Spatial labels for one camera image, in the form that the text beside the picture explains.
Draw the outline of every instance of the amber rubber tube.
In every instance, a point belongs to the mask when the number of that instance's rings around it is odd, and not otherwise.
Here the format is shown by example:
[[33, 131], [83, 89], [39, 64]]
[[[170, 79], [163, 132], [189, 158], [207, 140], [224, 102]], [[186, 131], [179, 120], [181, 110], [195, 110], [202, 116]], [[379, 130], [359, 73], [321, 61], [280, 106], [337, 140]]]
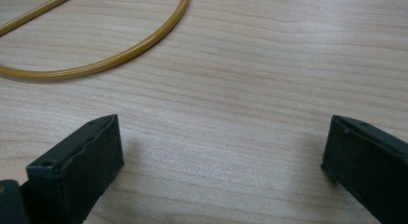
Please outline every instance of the amber rubber tube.
[[[17, 19], [1, 26], [0, 37], [18, 26], [30, 21], [31, 19], [34, 19], [37, 16], [55, 8], [65, 1], [67, 0], [48, 1], [38, 8], [27, 12]], [[171, 29], [174, 28], [181, 17], [183, 17], [189, 2], [190, 0], [181, 0], [171, 17], [152, 35], [142, 40], [135, 46], [103, 61], [56, 71], [28, 71], [0, 65], [0, 76], [25, 81], [60, 81], [87, 76], [118, 66], [124, 62], [132, 60], [165, 37], [171, 31]]]

